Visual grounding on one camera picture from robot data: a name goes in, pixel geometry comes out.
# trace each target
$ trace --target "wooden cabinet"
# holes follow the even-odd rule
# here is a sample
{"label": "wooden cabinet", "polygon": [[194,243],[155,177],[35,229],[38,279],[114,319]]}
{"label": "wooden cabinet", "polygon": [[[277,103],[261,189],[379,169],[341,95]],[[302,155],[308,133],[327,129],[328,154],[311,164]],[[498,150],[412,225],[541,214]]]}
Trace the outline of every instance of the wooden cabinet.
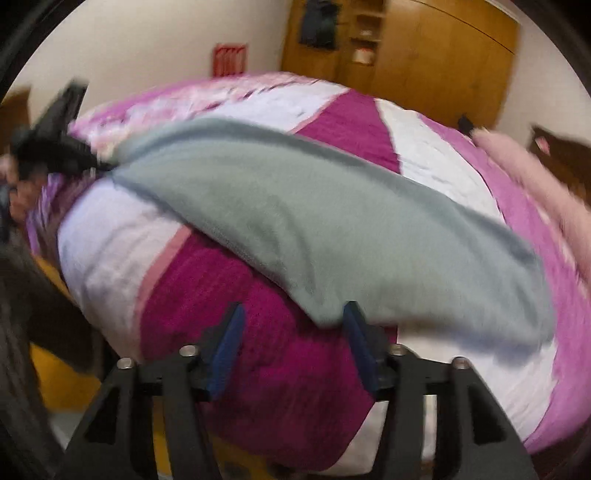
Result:
{"label": "wooden cabinet", "polygon": [[[339,82],[455,127],[462,114],[492,127],[505,99],[519,25],[485,0],[340,0],[339,50],[297,42],[294,0],[284,70]],[[354,63],[373,49],[373,65]]]}
{"label": "wooden cabinet", "polygon": [[[342,48],[346,37],[346,27],[348,27],[349,3],[337,3],[341,4],[339,25],[337,26],[337,44]],[[304,77],[337,82],[341,49],[324,50],[322,48],[308,47],[299,42],[300,25],[304,16],[305,5],[305,0],[294,0],[292,4],[281,69]]]}
{"label": "wooden cabinet", "polygon": [[482,12],[480,17],[463,14],[480,18],[486,34],[427,3],[444,3],[452,11],[466,5],[462,0],[392,0],[371,93],[451,127],[464,113],[476,125],[494,126],[514,54],[489,34],[498,32],[498,38],[514,49],[517,23],[499,11],[507,20],[498,21],[495,30],[491,25],[499,18],[498,9],[483,0],[471,1],[469,5],[483,3],[485,12],[495,12],[488,24]]}

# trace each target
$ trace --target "gray towel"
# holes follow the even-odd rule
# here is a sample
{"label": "gray towel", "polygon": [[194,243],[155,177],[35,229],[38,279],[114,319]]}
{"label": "gray towel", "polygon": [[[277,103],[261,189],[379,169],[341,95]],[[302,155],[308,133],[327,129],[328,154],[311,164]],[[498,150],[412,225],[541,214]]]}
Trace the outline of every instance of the gray towel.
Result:
{"label": "gray towel", "polygon": [[539,258],[506,226],[382,167],[221,119],[125,141],[116,182],[264,273],[320,327],[356,300],[380,325],[431,322],[539,347],[554,313]]}

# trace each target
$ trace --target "white wall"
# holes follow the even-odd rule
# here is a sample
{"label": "white wall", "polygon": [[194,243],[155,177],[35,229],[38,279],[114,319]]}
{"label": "white wall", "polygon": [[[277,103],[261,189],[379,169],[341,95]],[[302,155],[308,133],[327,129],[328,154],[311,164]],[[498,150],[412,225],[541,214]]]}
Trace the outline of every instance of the white wall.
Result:
{"label": "white wall", "polygon": [[508,0],[521,23],[518,54],[497,129],[527,145],[531,124],[591,141],[591,98],[552,41]]}
{"label": "white wall", "polygon": [[12,88],[32,85],[33,118],[74,76],[82,111],[210,75],[216,43],[248,43],[250,72],[277,70],[291,0],[86,0],[34,53]]}

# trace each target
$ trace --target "black gripper frame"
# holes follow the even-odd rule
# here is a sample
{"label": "black gripper frame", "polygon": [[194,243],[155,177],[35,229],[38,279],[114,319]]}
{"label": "black gripper frame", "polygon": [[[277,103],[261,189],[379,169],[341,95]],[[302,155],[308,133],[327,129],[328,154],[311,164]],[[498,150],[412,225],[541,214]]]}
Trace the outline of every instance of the black gripper frame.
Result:
{"label": "black gripper frame", "polygon": [[343,328],[360,379],[376,401],[389,401],[373,469],[353,480],[421,478],[424,396],[437,396],[434,480],[537,479],[531,458],[509,419],[465,358],[442,364],[390,345],[355,302]]}
{"label": "black gripper frame", "polygon": [[102,384],[56,480],[157,480],[152,397],[162,396],[175,480],[222,480],[199,404],[218,398],[238,353],[244,310],[233,304],[201,339],[143,366],[123,358]]}

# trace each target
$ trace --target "comforter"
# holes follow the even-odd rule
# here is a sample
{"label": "comforter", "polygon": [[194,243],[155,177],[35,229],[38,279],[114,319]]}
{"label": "comforter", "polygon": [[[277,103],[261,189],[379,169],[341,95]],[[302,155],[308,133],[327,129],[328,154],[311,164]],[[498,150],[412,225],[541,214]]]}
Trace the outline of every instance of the comforter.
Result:
{"label": "comforter", "polygon": [[[566,437],[591,414],[591,353],[582,348],[591,307],[557,229],[458,132],[347,92],[287,74],[180,85],[91,112],[72,131],[108,156],[134,132],[209,112],[400,168],[407,178],[504,222],[542,259],[557,316],[554,341],[531,352],[469,332],[411,326],[390,331],[391,339],[425,358],[470,358],[530,451]],[[58,193],[47,190],[37,218],[51,218]],[[109,180],[97,182],[66,210],[57,241],[63,276],[120,355],[160,358],[216,323],[229,301],[240,300],[248,312],[243,347],[228,391],[207,412],[210,428],[299,469],[371,468],[385,405],[364,392],[339,332],[318,330],[283,291],[231,252]],[[30,227],[32,244],[43,243],[39,224]],[[565,341],[567,329],[576,329],[581,347]],[[568,368],[574,361],[577,368]],[[575,380],[577,391],[571,388]],[[567,395],[568,408],[557,401]],[[434,403],[426,401],[425,458],[434,451]]]}

